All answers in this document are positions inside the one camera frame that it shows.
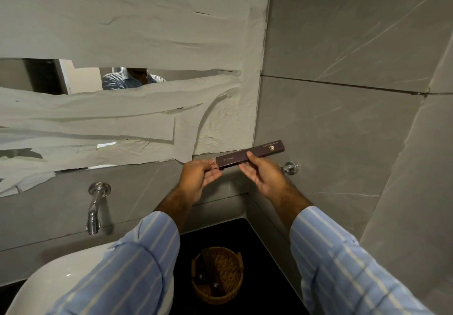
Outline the person's right hand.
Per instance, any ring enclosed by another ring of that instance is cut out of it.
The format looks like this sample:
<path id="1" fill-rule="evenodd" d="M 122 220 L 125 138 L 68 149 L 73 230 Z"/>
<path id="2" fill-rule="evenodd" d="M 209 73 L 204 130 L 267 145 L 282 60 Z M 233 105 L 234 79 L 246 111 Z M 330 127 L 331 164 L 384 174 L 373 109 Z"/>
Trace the person's right hand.
<path id="1" fill-rule="evenodd" d="M 290 187 L 280 167 L 272 160 L 269 160 L 265 167 L 259 169 L 247 160 L 246 163 L 239 164 L 239 169 L 256 185 L 258 191 L 274 205 L 281 202 L 285 192 Z"/>

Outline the person's left hand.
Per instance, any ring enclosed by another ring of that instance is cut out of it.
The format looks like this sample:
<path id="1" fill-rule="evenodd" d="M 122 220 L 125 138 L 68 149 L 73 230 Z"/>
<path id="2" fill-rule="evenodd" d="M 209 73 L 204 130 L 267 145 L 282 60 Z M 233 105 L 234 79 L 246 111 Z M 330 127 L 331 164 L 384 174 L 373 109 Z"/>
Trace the person's left hand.
<path id="1" fill-rule="evenodd" d="M 201 198 L 203 189 L 222 176 L 220 169 L 202 169 L 190 162 L 183 165 L 176 190 L 185 203 L 193 205 Z"/>

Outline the person's left forearm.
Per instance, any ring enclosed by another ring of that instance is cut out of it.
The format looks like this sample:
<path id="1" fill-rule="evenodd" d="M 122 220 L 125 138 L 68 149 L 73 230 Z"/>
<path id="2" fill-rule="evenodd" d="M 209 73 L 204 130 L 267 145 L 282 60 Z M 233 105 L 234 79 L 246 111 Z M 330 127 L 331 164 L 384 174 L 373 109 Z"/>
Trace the person's left forearm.
<path id="1" fill-rule="evenodd" d="M 112 244 L 45 315 L 160 315 L 179 248 L 176 223 L 154 211 Z"/>

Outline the person's right forearm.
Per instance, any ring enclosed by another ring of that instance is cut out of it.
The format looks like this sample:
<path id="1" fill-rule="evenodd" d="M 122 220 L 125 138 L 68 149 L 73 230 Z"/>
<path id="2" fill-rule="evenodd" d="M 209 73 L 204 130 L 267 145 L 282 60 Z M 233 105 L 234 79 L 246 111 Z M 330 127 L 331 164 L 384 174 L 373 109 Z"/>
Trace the person's right forearm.
<path id="1" fill-rule="evenodd" d="M 284 182 L 271 195 L 289 224 L 291 252 L 310 315 L 434 315 L 297 189 Z"/>

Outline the dark slim box with emblem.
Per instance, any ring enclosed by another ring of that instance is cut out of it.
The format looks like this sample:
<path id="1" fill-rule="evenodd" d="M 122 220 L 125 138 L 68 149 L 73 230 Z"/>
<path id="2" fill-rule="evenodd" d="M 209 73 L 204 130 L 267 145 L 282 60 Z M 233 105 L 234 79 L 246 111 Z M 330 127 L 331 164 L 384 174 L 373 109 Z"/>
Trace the dark slim box with emblem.
<path id="1" fill-rule="evenodd" d="M 209 277 L 205 266 L 205 261 L 201 253 L 192 260 L 192 279 L 197 285 L 208 285 Z"/>
<path id="2" fill-rule="evenodd" d="M 221 283 L 219 273 L 211 252 L 210 248 L 204 248 L 201 250 L 201 256 L 203 258 L 203 262 L 205 265 L 207 280 L 209 283 L 209 287 L 212 291 L 212 295 L 214 297 L 222 297 L 225 296 L 225 290 Z"/>

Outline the round wicker basket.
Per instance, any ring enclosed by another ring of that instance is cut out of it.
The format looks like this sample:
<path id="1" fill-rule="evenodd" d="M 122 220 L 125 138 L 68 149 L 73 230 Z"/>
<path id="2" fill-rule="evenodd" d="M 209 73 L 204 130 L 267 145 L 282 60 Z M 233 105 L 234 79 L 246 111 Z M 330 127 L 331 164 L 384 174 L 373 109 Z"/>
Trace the round wicker basket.
<path id="1" fill-rule="evenodd" d="M 210 305 L 222 305 L 235 298 L 241 289 L 244 279 L 244 263 L 240 252 L 235 253 L 226 247 L 210 247 L 210 249 L 226 295 L 214 297 L 210 285 L 197 285 L 192 279 L 192 274 L 191 283 L 195 294 L 203 302 Z"/>

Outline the grey paper mirror covering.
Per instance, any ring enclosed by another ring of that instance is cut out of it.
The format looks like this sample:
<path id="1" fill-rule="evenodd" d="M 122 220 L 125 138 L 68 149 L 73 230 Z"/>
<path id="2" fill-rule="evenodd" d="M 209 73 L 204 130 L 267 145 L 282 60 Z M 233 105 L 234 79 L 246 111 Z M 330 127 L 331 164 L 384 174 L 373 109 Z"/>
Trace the grey paper mirror covering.
<path id="1" fill-rule="evenodd" d="M 252 146 L 268 0 L 0 0 L 0 59 L 142 67 L 164 83 L 51 95 L 0 86 L 0 197 L 56 171 Z"/>

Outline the white ceramic sink basin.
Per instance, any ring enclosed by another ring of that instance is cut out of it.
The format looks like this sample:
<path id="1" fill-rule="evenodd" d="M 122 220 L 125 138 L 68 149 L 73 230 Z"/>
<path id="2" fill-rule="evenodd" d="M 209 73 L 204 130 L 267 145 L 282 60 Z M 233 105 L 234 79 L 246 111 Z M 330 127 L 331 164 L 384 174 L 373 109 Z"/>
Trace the white ceramic sink basin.
<path id="1" fill-rule="evenodd" d="M 109 246 L 101 245 L 60 257 L 41 267 L 21 287 L 6 315 L 45 315 L 55 302 L 70 291 L 103 258 Z M 174 279 L 166 298 L 168 315 L 173 305 Z"/>

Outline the chrome wall faucet spout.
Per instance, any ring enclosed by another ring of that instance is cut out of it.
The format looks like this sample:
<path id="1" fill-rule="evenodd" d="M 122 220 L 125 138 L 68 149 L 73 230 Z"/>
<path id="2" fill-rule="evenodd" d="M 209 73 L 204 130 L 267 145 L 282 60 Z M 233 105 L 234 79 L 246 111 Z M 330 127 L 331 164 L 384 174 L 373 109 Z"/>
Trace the chrome wall faucet spout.
<path id="1" fill-rule="evenodd" d="M 89 235 L 95 235 L 101 228 L 101 223 L 98 218 L 100 204 L 111 192 L 111 186 L 105 182 L 92 183 L 88 192 L 92 197 L 92 201 L 88 210 L 88 220 L 86 224 L 86 231 Z"/>

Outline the wall mirror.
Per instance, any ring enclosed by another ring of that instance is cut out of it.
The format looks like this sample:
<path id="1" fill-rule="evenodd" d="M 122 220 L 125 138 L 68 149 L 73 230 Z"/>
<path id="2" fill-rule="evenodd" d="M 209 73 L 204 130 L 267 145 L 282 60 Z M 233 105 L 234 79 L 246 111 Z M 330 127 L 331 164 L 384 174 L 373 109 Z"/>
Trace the wall mirror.
<path id="1" fill-rule="evenodd" d="M 0 198 L 62 171 L 188 162 L 212 107 L 241 87 L 228 75 L 132 86 L 127 69 L 95 71 L 88 92 L 66 94 L 53 60 L 0 60 Z"/>

